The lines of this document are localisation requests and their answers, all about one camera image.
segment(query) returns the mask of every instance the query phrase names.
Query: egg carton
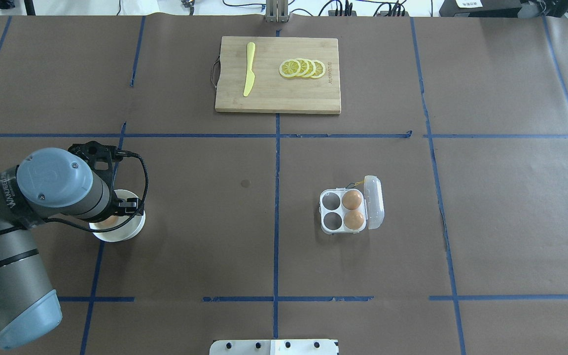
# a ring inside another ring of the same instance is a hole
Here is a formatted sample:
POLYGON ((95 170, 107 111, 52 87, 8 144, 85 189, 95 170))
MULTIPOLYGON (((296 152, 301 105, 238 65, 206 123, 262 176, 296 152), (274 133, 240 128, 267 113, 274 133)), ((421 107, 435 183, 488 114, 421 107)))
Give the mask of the egg carton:
POLYGON ((324 190, 319 196, 319 212, 325 234, 356 234, 365 227, 377 229, 385 219, 380 179, 365 176, 363 192, 347 188, 324 190))

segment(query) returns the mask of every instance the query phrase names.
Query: egg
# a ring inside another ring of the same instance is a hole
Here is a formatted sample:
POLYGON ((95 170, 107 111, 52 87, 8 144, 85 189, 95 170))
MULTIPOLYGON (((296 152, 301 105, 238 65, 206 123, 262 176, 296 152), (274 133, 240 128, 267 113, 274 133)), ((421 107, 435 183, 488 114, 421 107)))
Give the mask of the egg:
POLYGON ((101 221, 101 222, 98 222, 98 223, 97 223, 97 226, 98 226, 100 229, 106 229, 106 228, 115 227, 116 225, 119 224, 119 223, 118 223, 118 220, 119 220, 118 216, 112 215, 112 216, 109 216, 109 218, 107 218, 106 220, 103 220, 103 221, 101 221))
POLYGON ((343 206, 349 210, 356 210, 361 205, 363 201, 363 196, 358 190, 350 190, 343 195, 343 206))
POLYGON ((343 222, 345 222, 346 227, 357 230, 363 225, 365 219, 363 218, 363 214, 359 211, 349 211, 345 215, 343 222))

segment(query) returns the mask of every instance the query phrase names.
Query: yellow knife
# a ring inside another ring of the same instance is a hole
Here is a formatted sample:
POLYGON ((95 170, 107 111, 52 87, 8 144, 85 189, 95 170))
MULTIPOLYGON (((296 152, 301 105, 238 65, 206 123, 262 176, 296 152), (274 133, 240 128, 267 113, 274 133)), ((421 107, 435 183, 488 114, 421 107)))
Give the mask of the yellow knife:
POLYGON ((253 83, 255 81, 255 74, 253 74, 253 57, 255 54, 255 43, 247 43, 247 77, 245 79, 245 91, 243 93, 244 97, 249 96, 251 89, 253 88, 253 83))

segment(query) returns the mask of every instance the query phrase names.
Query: black device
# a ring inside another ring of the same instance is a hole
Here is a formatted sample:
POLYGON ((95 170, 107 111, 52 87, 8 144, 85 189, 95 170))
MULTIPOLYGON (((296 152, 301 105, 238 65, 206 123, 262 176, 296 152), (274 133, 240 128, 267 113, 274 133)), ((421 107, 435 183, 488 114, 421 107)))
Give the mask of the black device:
MULTIPOLYGON (((472 3, 474 0, 459 0, 460 3, 472 3)), ((482 7, 462 8, 456 0, 444 0, 440 7, 443 17, 518 17, 521 0, 482 0, 482 7)))

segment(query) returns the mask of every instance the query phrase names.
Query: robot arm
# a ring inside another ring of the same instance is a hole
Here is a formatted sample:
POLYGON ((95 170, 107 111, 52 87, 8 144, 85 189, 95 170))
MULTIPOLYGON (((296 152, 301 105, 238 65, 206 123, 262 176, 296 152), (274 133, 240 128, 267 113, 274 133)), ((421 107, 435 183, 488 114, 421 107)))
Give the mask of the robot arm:
POLYGON ((59 213, 85 222, 141 214, 142 201, 120 200, 113 190, 113 162, 131 156, 139 157, 97 142, 74 144, 69 151, 35 151, 18 167, 0 174, 0 348, 33 341, 62 318, 56 291, 29 229, 63 221, 49 218, 59 213), (95 169, 97 162, 105 162, 108 169, 95 169))

